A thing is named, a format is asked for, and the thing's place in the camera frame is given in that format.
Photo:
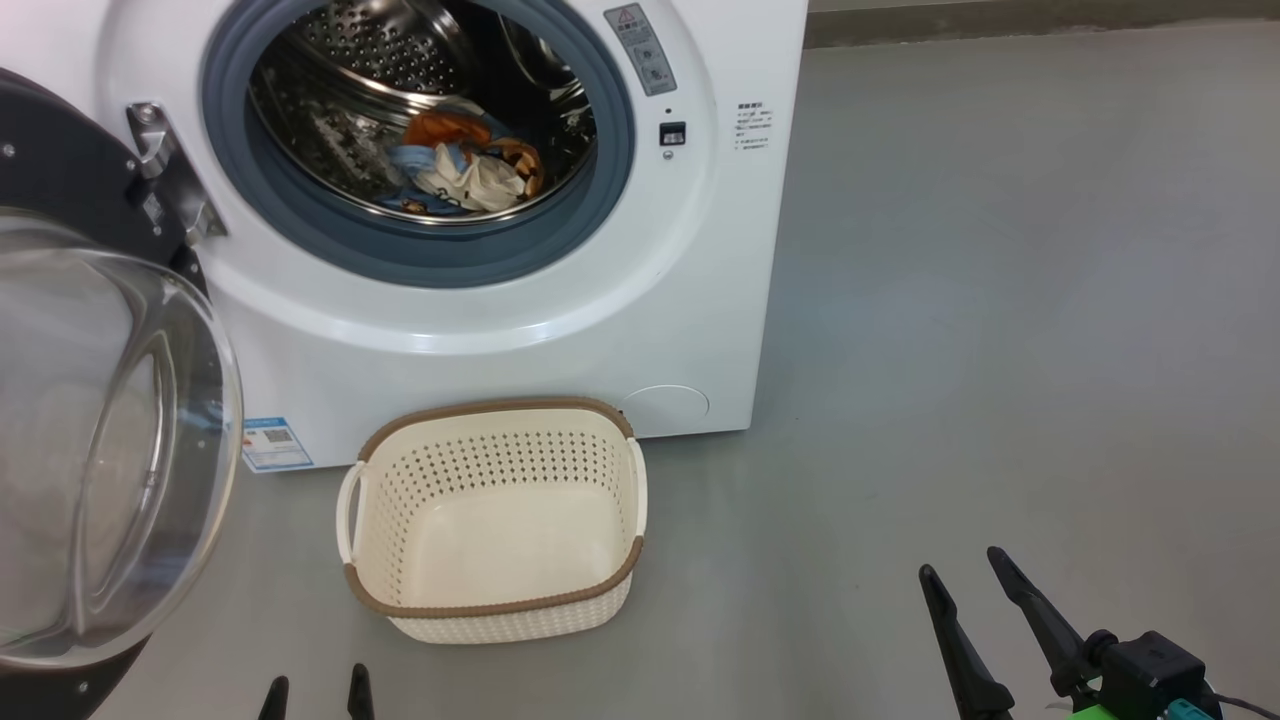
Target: gray rubber seal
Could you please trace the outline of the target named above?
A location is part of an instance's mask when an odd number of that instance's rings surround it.
[[[416,225],[334,196],[294,167],[250,106],[259,56],[316,0],[241,0],[209,44],[201,83],[214,152],[241,196],[312,255],[378,281],[475,287],[545,268],[585,242],[613,210],[635,152],[622,76],[594,31],[561,0],[479,0],[541,36],[577,73],[595,115],[595,158],[553,197],[492,224]]]

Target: floor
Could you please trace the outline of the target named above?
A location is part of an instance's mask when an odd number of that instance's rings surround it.
[[[417,644],[344,585],[338,471],[246,474],[97,719],[247,720],[285,674],[344,720],[356,661],[383,720],[955,717],[922,562],[1064,717],[988,544],[1280,706],[1277,67],[1266,24],[809,53],[755,424],[645,446],[612,623]]]

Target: white cloth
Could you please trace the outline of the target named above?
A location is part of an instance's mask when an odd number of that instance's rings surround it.
[[[413,177],[424,192],[449,197],[467,210],[498,213],[520,201],[525,179],[502,158],[474,152],[462,168],[444,143],[435,146],[435,167]]]

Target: laundry basket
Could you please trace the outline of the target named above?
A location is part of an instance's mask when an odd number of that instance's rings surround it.
[[[527,641],[618,611],[646,511],[644,456],[613,407],[461,405],[365,443],[338,493],[338,552],[356,597],[419,641]]]

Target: washing machine door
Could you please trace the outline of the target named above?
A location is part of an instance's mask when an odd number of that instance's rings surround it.
[[[0,706],[83,717],[209,557],[239,380],[159,154],[0,108]]]

